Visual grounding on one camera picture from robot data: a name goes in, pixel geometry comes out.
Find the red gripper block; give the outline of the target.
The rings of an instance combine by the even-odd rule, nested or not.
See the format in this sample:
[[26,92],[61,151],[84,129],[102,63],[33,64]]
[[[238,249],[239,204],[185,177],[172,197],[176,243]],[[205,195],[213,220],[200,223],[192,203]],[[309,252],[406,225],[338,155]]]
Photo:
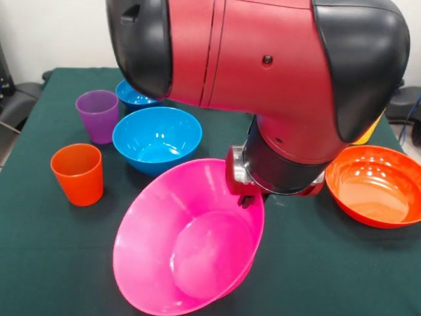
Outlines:
[[237,205],[243,209],[249,208],[255,200],[254,195],[260,193],[277,195],[315,196],[325,183],[325,172],[320,175],[305,189],[293,190],[292,193],[281,192],[279,189],[271,190],[258,185],[248,173],[243,158],[243,146],[230,146],[226,156],[226,182],[229,191],[239,196]]

